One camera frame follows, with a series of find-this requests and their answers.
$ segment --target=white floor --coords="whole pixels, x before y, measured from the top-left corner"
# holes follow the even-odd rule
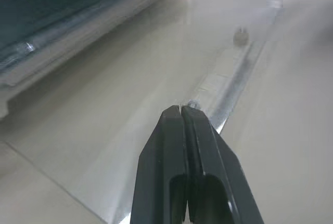
[[[333,0],[283,3],[223,136],[241,158],[266,223],[331,223]],[[171,25],[186,10],[181,5],[171,12]],[[133,146],[139,149],[150,132],[138,130],[152,129],[157,112],[191,97],[207,69],[202,55],[210,57],[200,46],[183,49],[183,36],[173,35],[181,24],[147,35],[149,19],[143,14],[111,33],[13,101],[0,123],[0,223],[103,222],[64,186],[96,206],[102,219],[124,217],[131,194],[123,192],[133,185],[115,185],[128,176],[117,170],[118,161],[135,173]],[[166,36],[174,49],[165,47]],[[191,59],[180,62],[183,53]],[[179,75],[193,61],[196,70]],[[129,93],[135,97],[123,96]],[[101,190],[106,186],[113,191]]]

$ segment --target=transparent plastic sheet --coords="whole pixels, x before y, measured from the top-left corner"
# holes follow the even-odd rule
[[[50,99],[41,99],[26,113],[34,115],[29,127],[13,126],[5,140],[102,220],[130,223],[138,156],[161,112],[190,102],[219,128],[279,9],[258,0],[161,0],[80,54],[91,60],[69,65],[53,94],[68,100],[45,113]],[[235,45],[239,28],[249,38]]]

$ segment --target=glass panel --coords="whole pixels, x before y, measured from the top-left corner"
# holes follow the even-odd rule
[[[31,89],[5,140],[101,219],[129,223],[138,156],[161,112],[190,102],[221,128],[279,8],[161,0]]]

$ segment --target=glass pane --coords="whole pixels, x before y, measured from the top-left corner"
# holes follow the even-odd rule
[[[190,102],[222,128],[279,8],[161,0],[42,80],[52,90],[12,115],[5,138],[101,219],[129,223],[138,156],[161,112]]]

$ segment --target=white surface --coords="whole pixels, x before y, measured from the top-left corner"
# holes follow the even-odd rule
[[[4,143],[0,196],[1,224],[103,223]]]
[[[333,0],[283,3],[285,12],[257,74],[223,135],[241,158],[266,223],[332,223]],[[177,18],[172,16],[169,21],[174,23]],[[141,146],[149,134],[134,136],[134,131],[152,129],[157,112],[179,102],[174,95],[190,97],[196,83],[186,91],[181,84],[174,90],[166,88],[179,81],[191,85],[193,77],[188,76],[202,72],[198,53],[185,49],[198,70],[173,78],[171,71],[179,71],[182,65],[175,56],[182,37],[173,33],[182,24],[159,27],[147,36],[145,22],[136,23],[131,30],[122,27],[58,70],[53,75],[57,79],[49,77],[34,86],[13,103],[17,109],[0,124],[2,140],[25,150],[26,156],[53,177],[82,193],[85,202],[98,207],[101,202],[93,202],[92,196],[104,197],[110,205],[100,207],[99,214],[110,217],[109,221],[112,215],[125,218],[117,217],[116,206],[122,204],[118,200],[123,197],[121,189],[132,185],[114,185],[115,192],[101,190],[126,176],[107,174],[108,166],[117,167],[112,160],[122,157],[122,166],[135,170],[131,159],[138,154],[122,150],[134,145],[134,138],[141,140],[135,144]],[[166,48],[165,36],[174,37],[168,45],[175,48]],[[111,54],[122,54],[122,58]],[[233,61],[226,63],[231,67]],[[133,113],[137,105],[141,107]],[[150,114],[143,114],[147,109]],[[141,121],[143,116],[150,120]],[[117,138],[127,141],[118,146],[108,143]],[[87,190],[91,185],[95,192]]]

